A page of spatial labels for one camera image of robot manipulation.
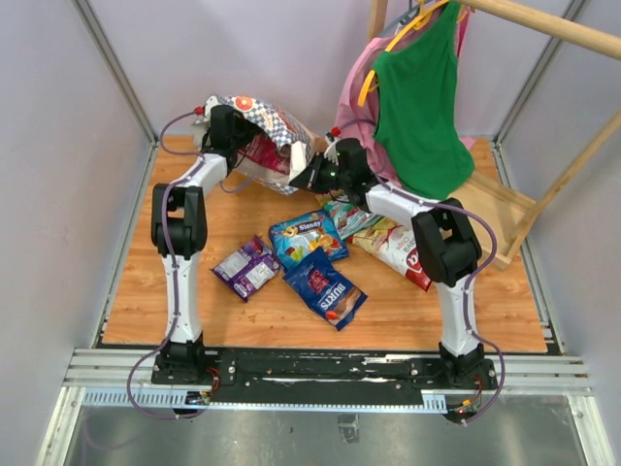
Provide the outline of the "blue checkered paper bag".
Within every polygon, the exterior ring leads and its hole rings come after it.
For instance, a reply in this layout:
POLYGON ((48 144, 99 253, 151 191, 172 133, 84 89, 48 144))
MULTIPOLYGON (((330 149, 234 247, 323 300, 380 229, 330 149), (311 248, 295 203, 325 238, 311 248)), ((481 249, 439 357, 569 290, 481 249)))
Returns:
POLYGON ((290 171, 288 175, 281 175, 275 171, 263 168, 247 159, 244 149, 233 156, 233 170, 241 173, 255 182, 283 195, 291 195, 297 191, 289 181, 299 175, 311 161, 319 149, 319 137, 310 131, 296 117, 282 108, 264 100, 243 94, 219 95, 223 103, 212 109, 211 122, 207 124, 191 124, 193 142, 196 148, 201 148, 212 142, 213 111, 231 110, 233 114, 241 114, 246 120, 255 125, 255 136, 266 135, 272 140, 281 153, 290 157, 290 171))

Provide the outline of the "pink snack packet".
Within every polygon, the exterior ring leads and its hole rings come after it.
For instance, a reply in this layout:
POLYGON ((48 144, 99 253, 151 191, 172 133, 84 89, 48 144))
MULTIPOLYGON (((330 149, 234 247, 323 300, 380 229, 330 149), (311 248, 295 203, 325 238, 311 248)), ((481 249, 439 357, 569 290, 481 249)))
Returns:
POLYGON ((290 171, 290 157, 281 153, 276 144, 266 135, 256 135, 245 147, 244 155, 247 159, 263 168, 270 169, 281 175, 288 175, 290 171))

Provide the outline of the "teal snack packet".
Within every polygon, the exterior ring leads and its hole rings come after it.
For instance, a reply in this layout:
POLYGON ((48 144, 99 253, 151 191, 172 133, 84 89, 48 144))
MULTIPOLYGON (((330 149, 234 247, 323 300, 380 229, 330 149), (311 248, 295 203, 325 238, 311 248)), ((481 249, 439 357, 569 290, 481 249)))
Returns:
POLYGON ((382 219, 380 215, 367 213, 340 200, 321 200, 319 205, 329 214, 343 240, 382 219))

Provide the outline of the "blue Slendy candy bag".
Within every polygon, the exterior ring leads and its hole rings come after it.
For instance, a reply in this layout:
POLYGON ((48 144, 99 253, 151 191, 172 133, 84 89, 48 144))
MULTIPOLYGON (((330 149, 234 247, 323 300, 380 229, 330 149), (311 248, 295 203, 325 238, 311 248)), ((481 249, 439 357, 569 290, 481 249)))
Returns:
POLYGON ((349 257, 345 241, 324 209, 273 224, 268 234, 285 272, 317 249, 324 250, 331 261, 349 257))

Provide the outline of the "pink shirt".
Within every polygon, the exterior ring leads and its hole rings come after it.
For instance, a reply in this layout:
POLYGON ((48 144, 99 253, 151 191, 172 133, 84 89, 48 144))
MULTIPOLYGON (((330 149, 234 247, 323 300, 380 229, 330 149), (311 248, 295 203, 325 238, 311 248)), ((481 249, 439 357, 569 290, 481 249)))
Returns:
MULTIPOLYGON (((446 5, 444 5, 440 10, 435 11, 438 15, 437 19, 446 5)), ((458 18, 455 32, 455 52, 458 18)), ((392 51, 404 49, 418 37, 415 39, 407 39, 405 36, 392 51)), ((400 183, 387 152, 374 138, 379 111, 377 77, 373 83, 373 86, 377 84, 377 88, 369 92, 367 101, 363 107, 359 107, 357 105, 357 99, 363 81, 369 71, 373 68, 373 65, 379 55, 384 52, 384 49, 392 39, 393 37, 375 38, 371 40, 363 49, 363 52, 357 58, 345 79, 341 97, 337 106, 335 124, 340 127, 343 137, 355 138, 360 142, 361 146, 367 152, 368 163, 373 170, 381 173, 382 176, 391 181, 400 183)))

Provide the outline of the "red chips bag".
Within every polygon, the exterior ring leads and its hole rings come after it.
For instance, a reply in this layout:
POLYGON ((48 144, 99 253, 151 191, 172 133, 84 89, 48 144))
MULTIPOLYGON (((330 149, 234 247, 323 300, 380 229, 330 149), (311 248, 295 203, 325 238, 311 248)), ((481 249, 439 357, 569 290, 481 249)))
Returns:
POLYGON ((410 282, 427 291, 432 280, 420 262, 413 231, 383 217, 373 226, 354 233, 348 241, 388 265, 410 282))

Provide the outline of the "purple snack packet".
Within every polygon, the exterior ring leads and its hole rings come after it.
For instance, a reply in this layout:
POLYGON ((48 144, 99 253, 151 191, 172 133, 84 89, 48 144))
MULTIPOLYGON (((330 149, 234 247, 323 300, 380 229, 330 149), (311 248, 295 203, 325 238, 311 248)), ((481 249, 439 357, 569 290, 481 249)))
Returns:
POLYGON ((212 268, 213 274, 244 302, 280 271, 274 251, 258 236, 212 268))

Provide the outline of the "dark blue snack packet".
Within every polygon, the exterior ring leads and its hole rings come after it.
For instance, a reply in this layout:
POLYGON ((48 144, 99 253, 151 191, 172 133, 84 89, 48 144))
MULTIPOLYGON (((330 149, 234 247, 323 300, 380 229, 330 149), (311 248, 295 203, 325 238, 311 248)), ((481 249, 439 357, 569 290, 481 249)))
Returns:
POLYGON ((323 249, 304 257, 283 279, 311 311, 337 331, 353 321, 368 299, 364 291, 334 268, 323 249))

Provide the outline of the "green tank top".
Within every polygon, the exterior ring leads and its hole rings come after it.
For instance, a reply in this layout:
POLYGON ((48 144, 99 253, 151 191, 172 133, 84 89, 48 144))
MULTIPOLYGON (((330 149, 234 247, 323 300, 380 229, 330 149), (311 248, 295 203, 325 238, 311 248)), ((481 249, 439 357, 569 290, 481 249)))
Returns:
POLYGON ((374 138, 405 189, 438 201, 474 171, 454 122, 459 11, 458 4, 447 4, 420 37, 402 50, 382 52, 373 65, 379 103, 374 138))

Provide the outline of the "yellow hanger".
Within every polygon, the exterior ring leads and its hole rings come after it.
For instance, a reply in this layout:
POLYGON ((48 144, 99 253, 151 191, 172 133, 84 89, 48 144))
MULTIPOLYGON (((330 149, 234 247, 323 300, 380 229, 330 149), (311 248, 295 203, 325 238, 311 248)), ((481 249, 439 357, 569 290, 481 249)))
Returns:
MULTIPOLYGON (((429 22, 429 18, 435 12, 440 10, 444 5, 448 3, 448 0, 441 0, 427 8, 424 6, 424 1, 419 1, 418 15, 412 19, 397 35, 393 37, 391 42, 384 49, 385 52, 391 52, 411 30, 420 30, 424 25, 429 22)), ((376 79, 376 70, 372 68, 367 74, 365 80, 362 83, 361 90, 358 95, 357 105, 363 107, 367 101, 367 97, 370 91, 377 88, 377 84, 373 86, 376 79)))

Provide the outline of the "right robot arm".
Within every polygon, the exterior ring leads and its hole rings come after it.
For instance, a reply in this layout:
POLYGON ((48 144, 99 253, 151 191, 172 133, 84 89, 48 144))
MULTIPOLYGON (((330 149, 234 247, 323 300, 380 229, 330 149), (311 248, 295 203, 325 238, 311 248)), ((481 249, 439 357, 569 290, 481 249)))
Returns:
POLYGON ((397 187, 371 169, 366 150, 353 138, 336 139, 312 155, 296 143, 288 184, 315 194, 339 191, 370 214, 410 222, 419 263, 440 298, 441 380, 452 388, 473 381, 484 360, 472 297, 482 249, 462 204, 455 198, 428 200, 397 187))

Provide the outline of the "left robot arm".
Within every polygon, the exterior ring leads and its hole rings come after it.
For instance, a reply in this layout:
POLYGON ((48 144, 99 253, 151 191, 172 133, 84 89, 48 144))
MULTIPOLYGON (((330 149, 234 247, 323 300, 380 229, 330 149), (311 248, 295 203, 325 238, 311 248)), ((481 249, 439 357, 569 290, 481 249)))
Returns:
POLYGON ((238 163, 238 151, 256 130, 234 108, 217 104, 195 109, 208 119, 191 167, 152 191, 150 238, 164 266, 168 322, 153 368, 154 383, 216 387, 220 374, 206 354, 198 312, 198 268, 208 240, 205 197, 238 163))

